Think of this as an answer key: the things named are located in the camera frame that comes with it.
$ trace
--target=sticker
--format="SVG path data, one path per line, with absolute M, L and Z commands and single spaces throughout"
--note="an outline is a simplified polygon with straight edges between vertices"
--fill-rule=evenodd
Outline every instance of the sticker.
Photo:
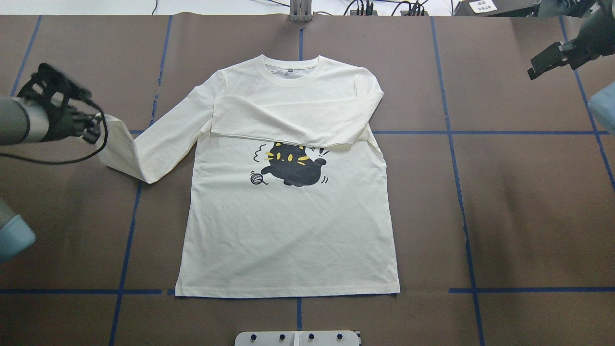
M 498 8 L 495 6 L 492 0 L 479 0 L 470 2 L 470 7 L 474 13 L 485 13 L 495 11 Z

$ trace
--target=white t-shirt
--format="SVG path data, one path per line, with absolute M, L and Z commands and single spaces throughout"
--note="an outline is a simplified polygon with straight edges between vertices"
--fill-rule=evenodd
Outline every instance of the white t-shirt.
M 133 140 L 106 116 L 103 163 L 147 183 L 197 143 L 176 296 L 399 292 L 386 163 L 365 68 L 263 55 L 219 70 Z

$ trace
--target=blue grid line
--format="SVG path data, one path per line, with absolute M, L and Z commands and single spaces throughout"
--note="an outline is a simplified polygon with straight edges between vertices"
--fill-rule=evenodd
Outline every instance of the blue grid line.
M 0 289 L 0 294 L 118 294 L 117 289 Z M 161 289 L 127 289 L 124 294 L 156 295 Z
M 137 223 L 137 209 L 139 207 L 139 200 L 141 199 L 141 188 L 143 182 L 139 181 L 137 185 L 137 195 L 135 197 L 135 204 L 132 208 L 132 218 L 130 220 L 130 231 L 128 233 L 128 241 L 126 242 L 126 252 L 124 254 L 124 264 L 122 266 L 122 276 L 120 277 L 119 289 L 117 291 L 116 309 L 113 314 L 113 324 L 111 325 L 111 336 L 109 337 L 109 346 L 112 346 L 115 341 L 115 334 L 117 331 L 117 322 L 119 320 L 119 312 L 122 306 L 122 296 L 124 291 L 124 284 L 126 282 L 126 273 L 128 271 L 128 262 L 130 259 L 130 248 L 132 247 L 132 237 L 135 233 L 135 224 Z
M 303 60 L 303 30 L 299 30 L 299 61 Z M 301 311 L 302 301 L 301 298 L 297 298 L 297 330 L 303 330 L 303 312 Z
M 410 130 L 410 131 L 372 131 L 380 135 L 595 135 L 594 131 L 468 131 L 468 130 Z M 607 135 L 606 131 L 598 131 L 598 134 Z
M 514 287 L 514 288 L 451 288 L 449 293 L 560 293 L 560 292 L 615 292 L 615 287 Z
M 17 78 L 15 78 L 15 83 L 13 83 L 13 89 L 10 91 L 10 96 L 15 96 L 17 92 L 17 86 L 19 85 L 19 80 L 22 78 L 23 69 L 26 67 L 26 61 L 28 61 L 28 56 L 30 56 L 30 51 L 32 50 L 32 45 L 34 44 L 34 39 L 36 39 L 36 34 L 38 33 L 39 27 L 41 27 L 42 15 L 38 17 L 36 20 L 36 26 L 34 26 L 34 31 L 32 32 L 32 37 L 30 37 L 30 43 L 28 43 L 28 48 L 26 49 L 26 54 L 23 55 L 22 65 L 19 67 L 19 72 L 17 72 Z
M 164 71 L 164 62 L 167 59 L 167 48 L 169 46 L 169 35 L 171 34 L 171 23 L 173 23 L 173 16 L 169 16 L 169 22 L 167 22 L 167 34 L 164 38 L 164 47 L 162 48 L 162 58 L 160 60 L 160 74 L 158 75 L 158 86 L 162 84 L 162 71 Z
M 156 120 L 156 108 L 158 108 L 158 96 L 160 96 L 160 94 L 156 94 L 154 96 L 154 102 L 152 104 L 152 116 L 149 119 L 149 126 L 148 127 L 152 126 L 154 124 L 154 121 Z
M 440 63 L 440 52 L 438 50 L 438 39 L 435 31 L 435 21 L 433 17 L 429 17 L 431 20 L 431 33 L 434 39 L 435 61 L 438 66 L 438 78 L 440 80 L 440 90 L 442 92 L 442 105 L 444 108 L 444 114 L 446 116 L 446 131 L 448 133 L 448 146 L 451 151 L 451 159 L 453 161 L 453 173 L 455 177 L 455 187 L 457 189 L 457 199 L 459 202 L 459 208 L 461 209 L 461 217 L 463 219 L 463 232 L 466 236 L 466 257 L 467 266 L 470 274 L 470 283 L 472 285 L 472 298 L 474 301 L 474 314 L 476 317 L 476 325 L 478 329 L 478 341 L 480 346 L 485 346 L 485 335 L 483 333 L 483 321 L 480 316 L 480 306 L 478 303 L 478 293 L 476 292 L 476 278 L 474 276 L 474 265 L 472 263 L 472 251 L 470 249 L 470 236 L 467 231 L 466 210 L 463 204 L 463 196 L 461 194 L 461 183 L 459 181 L 459 171 L 457 168 L 457 158 L 455 157 L 455 149 L 453 143 L 453 131 L 451 128 L 451 119 L 448 114 L 448 104 L 446 102 L 446 92 L 444 90 L 444 78 L 442 75 L 442 64 Z
M 303 60 L 303 30 L 302 28 L 299 30 L 299 61 Z
M 297 330 L 303 330 L 303 312 L 302 312 L 302 301 L 301 298 L 297 298 Z
M 158 86 L 160 87 L 162 84 L 162 73 L 164 72 L 164 62 L 167 56 L 167 48 L 169 47 L 169 36 L 171 32 L 171 24 L 173 23 L 173 16 L 169 16 L 169 21 L 167 23 L 167 32 L 164 38 L 164 47 L 162 48 L 162 57 L 160 62 L 160 74 L 158 75 Z M 156 94 L 154 96 L 154 102 L 152 104 L 152 115 L 149 120 L 149 126 L 152 126 L 154 120 L 156 118 L 156 106 L 157 100 L 160 94 Z M 139 207 L 139 200 L 141 199 L 141 189 L 143 188 L 143 182 L 139 181 L 137 185 L 137 195 L 135 196 L 135 205 L 132 209 L 132 219 L 130 220 L 130 231 L 128 234 L 128 241 L 126 242 L 126 252 L 124 254 L 124 264 L 122 266 L 122 276 L 120 278 L 119 290 L 117 293 L 117 301 L 116 301 L 116 309 L 113 315 L 113 324 L 111 326 L 111 335 L 109 336 L 109 346 L 113 346 L 115 343 L 115 335 L 117 332 L 117 322 L 119 321 L 119 313 L 122 307 L 122 296 L 124 295 L 124 284 L 126 281 L 126 273 L 128 270 L 128 262 L 130 260 L 130 248 L 132 247 L 132 238 L 135 232 L 135 224 L 137 217 L 137 209 Z
M 568 33 L 566 32 L 566 25 L 564 24 L 563 16 L 560 16 L 560 27 L 561 33 L 564 35 L 564 40 L 568 42 Z M 594 120 L 592 111 L 589 109 L 589 104 L 587 103 L 587 94 L 585 94 L 585 88 L 583 87 L 581 77 L 579 76 L 579 72 L 577 70 L 574 70 L 574 77 L 576 78 L 577 85 L 579 86 L 579 90 L 581 92 L 581 96 L 583 97 L 583 103 L 585 104 L 585 110 L 587 110 L 587 116 L 589 116 L 589 121 L 592 123 L 593 134 L 596 136 L 596 142 L 598 142 L 600 154 L 602 155 L 602 161 L 604 161 L 605 163 L 606 173 L 608 174 L 609 180 L 611 181 L 611 187 L 613 188 L 613 191 L 615 191 L 615 179 L 613 179 L 613 171 L 611 170 L 609 159 L 606 157 L 605 148 L 602 145 L 602 139 L 600 139 L 600 134 L 603 133 L 598 131 L 596 121 Z

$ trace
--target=cat print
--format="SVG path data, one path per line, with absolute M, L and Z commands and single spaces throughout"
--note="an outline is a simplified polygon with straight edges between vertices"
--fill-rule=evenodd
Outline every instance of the cat print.
M 323 153 L 321 148 L 319 156 L 327 153 L 328 151 Z M 275 142 L 266 154 L 265 160 L 269 161 L 269 166 L 261 170 L 261 175 L 271 174 L 282 179 L 288 186 L 302 187 L 317 183 L 320 180 L 321 167 L 327 164 L 322 157 L 315 160 L 308 157 L 306 148 L 302 145 Z

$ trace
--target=shirt sleeve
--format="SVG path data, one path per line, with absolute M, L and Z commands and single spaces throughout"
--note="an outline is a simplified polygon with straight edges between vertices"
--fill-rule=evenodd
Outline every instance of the shirt sleeve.
M 211 131 L 313 147 L 353 144 L 366 129 L 383 92 L 376 77 L 365 68 L 352 70 L 349 77 L 354 90 L 344 99 L 265 105 L 242 96 L 218 97 Z M 348 79 L 343 81 L 331 78 L 329 87 L 349 87 L 345 83 Z
M 135 140 L 121 120 L 105 116 L 109 136 L 100 160 L 146 183 L 157 182 L 210 130 L 214 99 L 225 88 L 217 71 Z

